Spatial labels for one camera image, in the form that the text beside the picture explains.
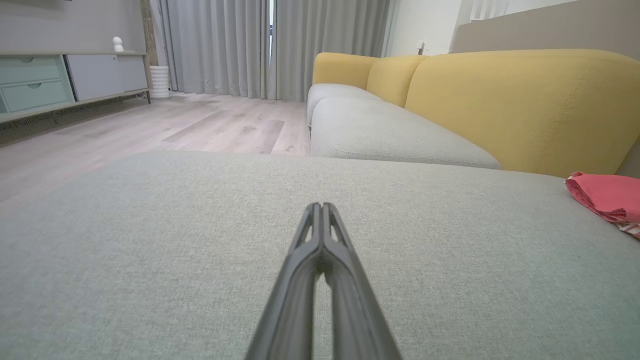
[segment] floor plank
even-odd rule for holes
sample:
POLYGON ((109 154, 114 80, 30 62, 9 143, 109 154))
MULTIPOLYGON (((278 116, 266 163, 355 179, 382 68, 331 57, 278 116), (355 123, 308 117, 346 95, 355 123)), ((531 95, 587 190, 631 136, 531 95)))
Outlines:
POLYGON ((0 216, 145 151, 291 154, 310 149, 306 105, 210 94, 129 99, 0 124, 0 216))

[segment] green drawer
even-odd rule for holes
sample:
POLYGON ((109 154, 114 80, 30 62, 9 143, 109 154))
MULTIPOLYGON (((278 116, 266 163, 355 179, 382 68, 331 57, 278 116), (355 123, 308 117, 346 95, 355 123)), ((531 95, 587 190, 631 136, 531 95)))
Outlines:
POLYGON ((0 85, 60 78, 59 56, 0 58, 0 85))
POLYGON ((68 101, 62 81, 8 86, 2 88, 2 93, 9 111, 26 110, 68 101))

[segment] curtain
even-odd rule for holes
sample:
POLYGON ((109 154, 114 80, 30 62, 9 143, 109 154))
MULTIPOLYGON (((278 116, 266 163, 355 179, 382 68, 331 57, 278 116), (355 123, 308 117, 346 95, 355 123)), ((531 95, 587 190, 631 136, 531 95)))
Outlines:
POLYGON ((318 53, 381 56, 389 0, 275 0, 270 99, 306 101, 318 53))
POLYGON ((269 0, 160 0, 171 89, 267 97, 269 0))

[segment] ribbed white pot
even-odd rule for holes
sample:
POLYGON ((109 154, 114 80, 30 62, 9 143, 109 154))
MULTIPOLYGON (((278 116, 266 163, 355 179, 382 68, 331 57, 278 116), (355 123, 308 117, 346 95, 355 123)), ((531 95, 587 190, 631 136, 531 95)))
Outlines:
POLYGON ((150 66, 151 69, 151 99, 169 98, 169 67, 150 66))

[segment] striped cloth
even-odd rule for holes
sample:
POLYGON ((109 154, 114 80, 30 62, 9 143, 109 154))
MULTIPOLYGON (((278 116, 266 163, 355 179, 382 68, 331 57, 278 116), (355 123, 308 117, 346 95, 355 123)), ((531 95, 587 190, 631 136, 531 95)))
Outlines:
POLYGON ((564 183, 579 203, 640 239, 640 179, 574 172, 564 183))

